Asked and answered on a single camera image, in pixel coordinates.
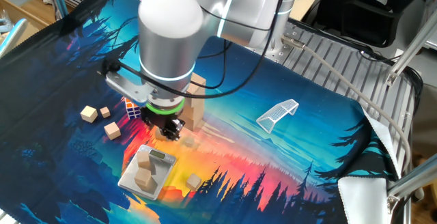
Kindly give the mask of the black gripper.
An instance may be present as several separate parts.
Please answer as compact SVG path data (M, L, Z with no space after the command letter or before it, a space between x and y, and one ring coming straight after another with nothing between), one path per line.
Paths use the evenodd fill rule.
M145 127L145 133L149 137L160 136L160 129L165 130L165 136L168 140L177 141L180 138L180 132L185 125L185 121L181 120L176 113L162 115L155 113L150 109L140 109L141 119L149 126Z

